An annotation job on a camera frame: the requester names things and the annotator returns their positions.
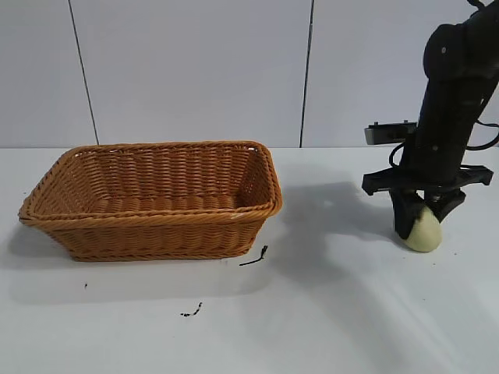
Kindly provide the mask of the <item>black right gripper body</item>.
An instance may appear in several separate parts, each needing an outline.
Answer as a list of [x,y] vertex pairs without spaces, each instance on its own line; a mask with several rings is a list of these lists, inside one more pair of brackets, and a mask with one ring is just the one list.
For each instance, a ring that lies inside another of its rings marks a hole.
[[400,164],[364,175],[363,190],[369,195],[391,190],[449,192],[469,184],[489,185],[488,168],[462,166],[472,127],[489,99],[488,79],[430,80]]

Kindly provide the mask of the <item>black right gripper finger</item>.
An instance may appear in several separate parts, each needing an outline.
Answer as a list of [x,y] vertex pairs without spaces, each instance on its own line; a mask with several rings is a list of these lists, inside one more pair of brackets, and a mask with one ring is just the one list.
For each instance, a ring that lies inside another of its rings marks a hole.
[[447,192],[426,192],[426,205],[441,223],[455,208],[464,203],[466,194],[461,189]]
[[414,190],[392,189],[390,197],[394,212],[395,232],[407,239],[424,208],[423,199]]

